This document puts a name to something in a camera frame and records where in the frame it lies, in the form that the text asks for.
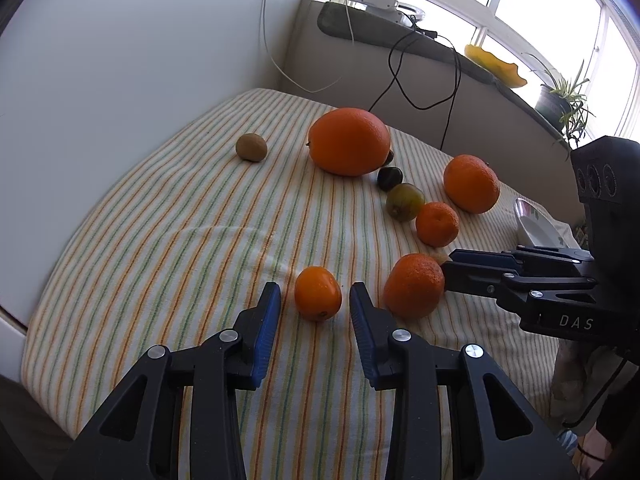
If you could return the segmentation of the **small mandarin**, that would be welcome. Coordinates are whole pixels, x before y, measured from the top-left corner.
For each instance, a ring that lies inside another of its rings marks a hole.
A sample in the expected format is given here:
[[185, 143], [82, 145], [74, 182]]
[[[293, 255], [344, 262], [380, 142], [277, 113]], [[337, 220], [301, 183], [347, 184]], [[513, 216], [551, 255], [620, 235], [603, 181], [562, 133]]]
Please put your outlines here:
[[295, 280], [294, 302], [302, 318], [323, 322], [341, 309], [341, 287], [333, 274], [322, 266], [307, 266]]
[[459, 234], [458, 214], [445, 203], [426, 203], [416, 216], [416, 234], [428, 246], [445, 247]]

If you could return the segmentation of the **medium mandarin orange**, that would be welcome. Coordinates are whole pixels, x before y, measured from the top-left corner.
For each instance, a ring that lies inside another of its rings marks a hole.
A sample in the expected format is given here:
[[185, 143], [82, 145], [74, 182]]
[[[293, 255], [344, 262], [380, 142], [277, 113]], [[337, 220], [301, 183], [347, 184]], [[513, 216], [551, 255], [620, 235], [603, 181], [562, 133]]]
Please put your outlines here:
[[417, 320], [430, 315], [445, 289], [440, 264], [431, 256], [402, 256], [390, 271], [384, 290], [385, 307], [400, 318]]

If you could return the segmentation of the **large rough orange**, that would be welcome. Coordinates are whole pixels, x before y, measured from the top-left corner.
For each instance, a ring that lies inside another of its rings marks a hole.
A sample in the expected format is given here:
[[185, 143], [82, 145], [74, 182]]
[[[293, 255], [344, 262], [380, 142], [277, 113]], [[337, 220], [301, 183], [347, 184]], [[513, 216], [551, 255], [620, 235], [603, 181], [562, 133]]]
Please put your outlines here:
[[447, 196], [469, 214], [484, 214], [498, 202], [500, 182], [483, 159], [458, 155], [448, 162], [442, 178]]

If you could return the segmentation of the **green kiwi fruit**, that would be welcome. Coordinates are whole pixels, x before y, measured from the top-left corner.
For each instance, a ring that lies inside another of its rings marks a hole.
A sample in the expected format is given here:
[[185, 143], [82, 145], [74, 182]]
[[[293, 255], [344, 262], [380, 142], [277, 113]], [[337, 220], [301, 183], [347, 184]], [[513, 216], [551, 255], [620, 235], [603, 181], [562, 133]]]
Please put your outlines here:
[[421, 190], [410, 183], [401, 183], [387, 193], [385, 209], [396, 221], [408, 222], [416, 218], [425, 204]]

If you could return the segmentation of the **dark plum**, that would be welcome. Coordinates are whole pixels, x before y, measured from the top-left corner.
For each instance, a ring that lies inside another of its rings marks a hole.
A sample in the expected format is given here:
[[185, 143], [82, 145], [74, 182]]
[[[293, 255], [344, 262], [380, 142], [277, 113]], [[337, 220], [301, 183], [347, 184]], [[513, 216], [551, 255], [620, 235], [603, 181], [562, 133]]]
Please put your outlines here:
[[387, 156], [386, 156], [386, 159], [383, 162], [382, 167], [388, 166], [394, 160], [394, 156], [395, 156], [395, 154], [394, 154], [393, 150], [390, 150], [388, 152]]
[[376, 186], [383, 192], [390, 192], [395, 186], [404, 180], [404, 174], [395, 166], [384, 166], [378, 170]]

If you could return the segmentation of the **small mandarin front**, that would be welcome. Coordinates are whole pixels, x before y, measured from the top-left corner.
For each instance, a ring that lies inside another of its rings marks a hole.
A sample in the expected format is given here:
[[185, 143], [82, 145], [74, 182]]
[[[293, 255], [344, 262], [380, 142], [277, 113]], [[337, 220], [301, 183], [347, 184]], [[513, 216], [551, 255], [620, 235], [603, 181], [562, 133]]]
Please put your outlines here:
[[341, 287], [333, 274], [322, 266], [307, 266], [295, 280], [294, 302], [302, 318], [323, 322], [341, 309]]

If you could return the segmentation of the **large smooth orange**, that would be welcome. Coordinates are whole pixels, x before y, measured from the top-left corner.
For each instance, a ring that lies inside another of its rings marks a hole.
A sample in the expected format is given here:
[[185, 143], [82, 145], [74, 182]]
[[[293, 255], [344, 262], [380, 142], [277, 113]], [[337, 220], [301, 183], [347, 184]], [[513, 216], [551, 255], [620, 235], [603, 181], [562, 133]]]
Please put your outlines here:
[[360, 108], [343, 107], [319, 117], [308, 131], [309, 156], [323, 171], [361, 177], [380, 168], [390, 152], [390, 130]]

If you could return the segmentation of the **brown kiwi fruit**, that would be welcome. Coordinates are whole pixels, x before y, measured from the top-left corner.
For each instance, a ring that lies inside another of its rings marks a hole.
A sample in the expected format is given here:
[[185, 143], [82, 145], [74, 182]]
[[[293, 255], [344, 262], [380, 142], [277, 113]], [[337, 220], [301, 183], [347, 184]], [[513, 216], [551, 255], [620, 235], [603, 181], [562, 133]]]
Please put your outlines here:
[[268, 145], [258, 134], [245, 133], [236, 140], [235, 153], [247, 162], [262, 162], [268, 154]]

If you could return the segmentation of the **floral white plate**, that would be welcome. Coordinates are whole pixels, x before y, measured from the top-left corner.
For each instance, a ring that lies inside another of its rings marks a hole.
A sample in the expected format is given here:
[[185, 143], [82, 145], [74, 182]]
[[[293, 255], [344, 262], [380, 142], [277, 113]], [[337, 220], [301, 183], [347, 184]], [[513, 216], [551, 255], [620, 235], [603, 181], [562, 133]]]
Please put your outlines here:
[[518, 197], [513, 203], [518, 244], [549, 248], [578, 248], [572, 229], [552, 219], [541, 207]]

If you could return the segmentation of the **potted spider plant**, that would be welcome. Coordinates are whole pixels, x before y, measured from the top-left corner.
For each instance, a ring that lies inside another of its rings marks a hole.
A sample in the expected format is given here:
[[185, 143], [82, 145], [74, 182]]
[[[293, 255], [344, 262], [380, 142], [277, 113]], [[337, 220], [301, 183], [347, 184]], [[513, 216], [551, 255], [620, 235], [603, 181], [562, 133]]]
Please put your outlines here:
[[587, 96], [582, 90], [589, 82], [585, 61], [580, 62], [574, 78], [565, 78], [532, 52], [525, 52], [525, 55], [535, 60], [550, 80], [550, 84], [541, 85], [535, 110], [558, 130], [569, 148], [578, 148], [585, 139], [589, 118], [593, 116], [587, 104]]

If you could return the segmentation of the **striped tablecloth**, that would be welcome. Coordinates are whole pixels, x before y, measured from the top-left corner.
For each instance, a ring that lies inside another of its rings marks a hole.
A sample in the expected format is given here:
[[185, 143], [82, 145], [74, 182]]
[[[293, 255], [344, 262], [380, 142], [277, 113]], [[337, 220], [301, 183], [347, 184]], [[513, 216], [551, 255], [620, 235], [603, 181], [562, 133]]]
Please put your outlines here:
[[[195, 119], [93, 208], [55, 266], [30, 322], [26, 389], [76, 436], [153, 344], [190, 348], [280, 286], [281, 330], [264, 383], [239, 395], [252, 479], [378, 479], [393, 397], [363, 375], [346, 310], [302, 320], [297, 275], [322, 266], [343, 288], [382, 292], [396, 261], [420, 252], [413, 226], [385, 211], [373, 176], [318, 169], [307, 148], [326, 106], [245, 92]], [[247, 162], [235, 142], [268, 145]]]

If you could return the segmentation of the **yellow glass dish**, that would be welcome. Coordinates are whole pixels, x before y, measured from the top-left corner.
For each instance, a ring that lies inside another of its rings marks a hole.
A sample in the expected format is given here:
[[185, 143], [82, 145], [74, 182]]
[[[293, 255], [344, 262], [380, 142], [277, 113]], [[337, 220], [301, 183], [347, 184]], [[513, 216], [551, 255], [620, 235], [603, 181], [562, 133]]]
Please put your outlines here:
[[510, 89], [522, 88], [527, 84], [527, 80], [518, 73], [518, 66], [515, 63], [504, 62], [481, 47], [467, 44], [464, 47], [464, 55], [473, 63], [493, 74]]

